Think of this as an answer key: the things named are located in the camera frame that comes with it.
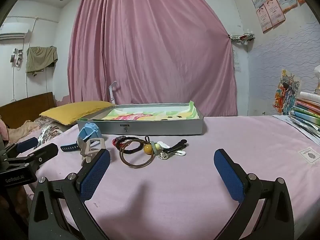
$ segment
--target wire rack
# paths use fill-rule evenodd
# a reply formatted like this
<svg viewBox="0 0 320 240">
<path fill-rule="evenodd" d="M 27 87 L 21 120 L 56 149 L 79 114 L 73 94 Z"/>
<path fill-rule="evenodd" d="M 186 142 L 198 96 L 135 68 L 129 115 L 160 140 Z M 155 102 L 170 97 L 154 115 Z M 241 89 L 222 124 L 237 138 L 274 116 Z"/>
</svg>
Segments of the wire rack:
<svg viewBox="0 0 320 240">
<path fill-rule="evenodd" d="M 253 33 L 245 33 L 241 36 L 237 36 L 237 35 L 229 35 L 229 38 L 231 40 L 231 42 L 247 42 L 247 41 L 252 41 L 255 39 L 254 34 Z"/>
</svg>

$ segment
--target bracelet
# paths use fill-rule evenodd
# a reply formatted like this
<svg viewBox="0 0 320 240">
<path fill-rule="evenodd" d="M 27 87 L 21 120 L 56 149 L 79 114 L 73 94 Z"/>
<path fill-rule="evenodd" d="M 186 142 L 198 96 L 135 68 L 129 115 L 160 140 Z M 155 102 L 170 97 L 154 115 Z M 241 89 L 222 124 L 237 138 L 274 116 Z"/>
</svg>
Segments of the bracelet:
<svg viewBox="0 0 320 240">
<path fill-rule="evenodd" d="M 120 136 L 120 137 L 117 137 L 115 138 L 113 141 L 112 141 L 112 144 L 118 149 L 120 150 L 120 148 L 124 145 L 124 141 L 127 141 L 127 140 L 140 140 L 139 138 L 137 137 L 126 137 L 126 136 Z M 132 154 L 132 153 L 136 153 L 138 151 L 141 151 L 143 149 L 143 146 L 144 144 L 142 142 L 140 142 L 140 146 L 135 148 L 135 149 L 132 149 L 132 150 L 124 150 L 123 153 L 125 154 Z"/>
<path fill-rule="evenodd" d="M 153 161 L 153 159 L 155 158 L 155 156 L 156 156 L 153 151 L 152 151 L 152 153 L 151 153 L 150 159 L 147 160 L 147 161 L 146 161 L 145 163 L 143 163 L 143 164 L 139 164 L 139 165 L 131 164 L 131 163 L 127 162 L 127 161 L 124 159 L 123 154 L 124 154 L 125 148 L 126 148 L 127 146 L 129 146 L 132 142 L 139 142 L 139 143 L 141 143 L 141 144 L 151 144 L 151 143 L 150 143 L 150 138 L 149 138 L 149 136 L 145 136 L 145 140 L 136 138 L 136 139 L 131 139 L 130 141 L 125 142 L 125 143 L 120 147 L 120 149 L 119 149 L 119 155 L 120 155 L 120 159 L 122 160 L 122 162 L 123 162 L 124 164 L 132 167 L 132 168 L 142 168 L 142 167 L 145 167 L 145 166 L 147 166 L 148 164 L 150 164 L 150 163 Z"/>
</svg>

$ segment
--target sticker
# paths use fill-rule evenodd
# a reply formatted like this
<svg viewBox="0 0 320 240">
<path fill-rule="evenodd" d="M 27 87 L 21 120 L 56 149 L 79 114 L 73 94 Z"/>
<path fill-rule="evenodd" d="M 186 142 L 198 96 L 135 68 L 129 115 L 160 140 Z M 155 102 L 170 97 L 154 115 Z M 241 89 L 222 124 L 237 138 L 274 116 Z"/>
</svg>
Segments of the sticker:
<svg viewBox="0 0 320 240">
<path fill-rule="evenodd" d="M 315 152 L 311 147 L 299 152 L 309 163 L 314 163 L 320 158 L 320 154 Z"/>
</svg>

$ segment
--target pink curtain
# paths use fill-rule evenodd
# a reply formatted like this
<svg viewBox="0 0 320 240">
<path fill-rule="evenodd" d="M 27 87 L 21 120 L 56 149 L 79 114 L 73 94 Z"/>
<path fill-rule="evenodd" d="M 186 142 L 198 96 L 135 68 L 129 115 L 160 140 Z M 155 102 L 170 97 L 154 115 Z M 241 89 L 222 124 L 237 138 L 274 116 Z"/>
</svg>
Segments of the pink curtain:
<svg viewBox="0 0 320 240">
<path fill-rule="evenodd" d="M 84 0 L 75 21 L 82 44 L 70 50 L 72 102 L 106 100 L 105 88 L 116 80 L 117 104 L 192 100 L 206 116 L 237 115 L 231 42 L 204 0 L 101 1 Z"/>
<path fill-rule="evenodd" d="M 105 100 L 102 16 L 107 0 L 81 0 L 71 35 L 68 85 L 71 102 Z"/>
</svg>

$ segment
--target wooden headboard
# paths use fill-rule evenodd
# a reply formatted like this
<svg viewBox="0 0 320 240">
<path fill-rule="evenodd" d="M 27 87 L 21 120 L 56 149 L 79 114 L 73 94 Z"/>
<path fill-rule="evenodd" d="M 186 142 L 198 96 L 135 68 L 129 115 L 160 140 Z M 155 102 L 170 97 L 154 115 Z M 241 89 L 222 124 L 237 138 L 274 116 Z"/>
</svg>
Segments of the wooden headboard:
<svg viewBox="0 0 320 240">
<path fill-rule="evenodd" d="M 52 92 L 21 99 L 0 107 L 0 115 L 5 124 L 16 129 L 26 120 L 34 121 L 42 112 L 55 107 Z"/>
</svg>

